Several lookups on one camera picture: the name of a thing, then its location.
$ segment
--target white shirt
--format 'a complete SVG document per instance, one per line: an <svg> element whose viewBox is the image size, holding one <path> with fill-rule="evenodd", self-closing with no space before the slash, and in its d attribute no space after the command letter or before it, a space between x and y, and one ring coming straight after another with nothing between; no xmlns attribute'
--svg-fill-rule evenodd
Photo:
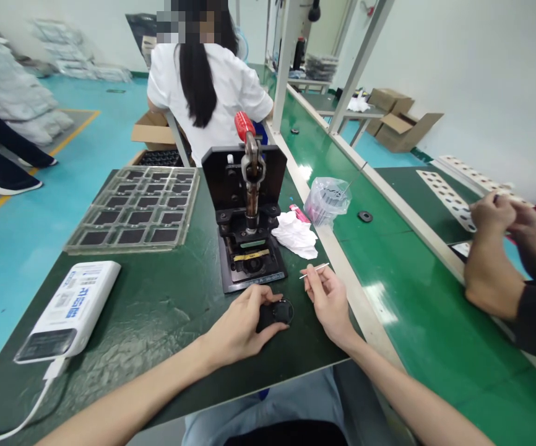
<svg viewBox="0 0 536 446"><path fill-rule="evenodd" d="M205 128L194 127L188 102L179 77L179 48L159 43L152 50L147 94L158 108L169 108L192 146L192 158L198 167L213 146L235 146L241 142L235 129L235 115L244 111L253 121L261 121L272 109L272 99L260 85L254 69L231 51L216 43L205 43L212 71L217 106Z"/></svg>

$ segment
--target yellow floor line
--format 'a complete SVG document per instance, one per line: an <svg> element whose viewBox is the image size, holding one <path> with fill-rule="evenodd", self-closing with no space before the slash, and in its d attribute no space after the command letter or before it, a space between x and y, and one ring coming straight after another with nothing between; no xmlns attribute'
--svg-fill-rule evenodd
<svg viewBox="0 0 536 446"><path fill-rule="evenodd" d="M64 147L66 147L68 145L68 143L70 141L72 141L81 131L83 131L85 129L85 127L87 125L89 125L101 113L101 110L70 110L70 109L62 109L62 111L63 112L91 112L92 115L86 121L84 121L76 130L74 130L70 135L68 135L68 137L64 141L62 141L58 147L53 149L50 152L50 156L55 156L56 154L58 154ZM39 169L34 167L31 170L29 170L28 174L32 176L32 175L37 173L37 170L39 170ZM10 198L11 198L10 196L2 196L2 197L0 197L0 208Z"/></svg>

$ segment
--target green table surface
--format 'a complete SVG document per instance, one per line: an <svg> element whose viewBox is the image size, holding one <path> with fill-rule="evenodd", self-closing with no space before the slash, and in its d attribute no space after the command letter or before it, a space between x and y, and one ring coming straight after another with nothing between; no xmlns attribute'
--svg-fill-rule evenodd
<svg viewBox="0 0 536 446"><path fill-rule="evenodd" d="M291 203L301 204L301 199L287 172L279 204L287 211ZM312 262L328 261L320 241L316 248L319 255ZM224 367L180 393L149 426L347 359L326 337L299 280L307 261L285 248L281 252L289 275L270 286L292 302L291 328L259 355ZM122 268L85 351L53 383L35 422L0 444L34 444L73 414L205 333L239 294L222 291L214 208L201 175L183 246L161 253L60 255L0 353L0 433L27 416L48 366L47 362L17 365L14 354L70 267L98 260L113 260Z"/></svg>
<svg viewBox="0 0 536 446"><path fill-rule="evenodd" d="M426 170L427 172L440 174L467 204L474 203L480 199L472 190L434 166L385 167L376 169L382 178L398 192L404 201L414 209L446 244L453 245L454 243L471 240L472 233L466 231L456 221L452 213L449 212L441 200L437 198L431 188L419 176L417 170Z"/></svg>
<svg viewBox="0 0 536 446"><path fill-rule="evenodd" d="M331 93L328 94L315 94L315 93L301 93L301 96L316 109L318 113L329 112L334 113L336 106L338 105L338 99Z"/></svg>
<svg viewBox="0 0 536 446"><path fill-rule="evenodd" d="M254 68L274 97L274 75ZM315 177L355 178L357 168L290 94L280 132L308 184ZM369 180L359 177L350 190L348 213L336 218L334 233L407 372L496 444L536 445L536 369L466 301L464 288ZM373 222L357 218L362 210Z"/></svg>

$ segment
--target yellow label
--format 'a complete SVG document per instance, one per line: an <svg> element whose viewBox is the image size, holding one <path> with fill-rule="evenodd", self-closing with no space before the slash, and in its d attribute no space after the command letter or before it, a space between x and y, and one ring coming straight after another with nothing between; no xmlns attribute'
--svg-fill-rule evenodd
<svg viewBox="0 0 536 446"><path fill-rule="evenodd" d="M252 258L261 257L263 255L268 255L268 254L270 254L270 250L263 250L263 251L258 251L257 253L245 254L243 256L235 256L233 258L233 261L249 260Z"/></svg>

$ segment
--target hand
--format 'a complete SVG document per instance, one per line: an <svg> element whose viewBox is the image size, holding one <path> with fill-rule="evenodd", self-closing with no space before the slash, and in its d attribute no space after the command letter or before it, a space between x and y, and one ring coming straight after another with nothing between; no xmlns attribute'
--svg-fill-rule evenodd
<svg viewBox="0 0 536 446"><path fill-rule="evenodd" d="M503 233L516 221L516 210L512 207L509 198L500 195L495 200L495 195L495 192L491 192L470 205L472 221L478 231L497 230Z"/></svg>
<svg viewBox="0 0 536 446"><path fill-rule="evenodd" d="M330 340L344 349L357 335L348 315L347 289L329 266L316 271L312 265L301 271L305 291L313 302L318 320Z"/></svg>
<svg viewBox="0 0 536 446"><path fill-rule="evenodd" d="M516 210L516 221L508 227L510 232L526 232L536 228L536 211L527 204L511 201Z"/></svg>
<svg viewBox="0 0 536 446"><path fill-rule="evenodd" d="M264 344L287 324L274 323L256 333L260 305L278 302L282 294L273 294L268 285L252 285L237 297L208 333L201 337L203 355L216 367L258 354Z"/></svg>

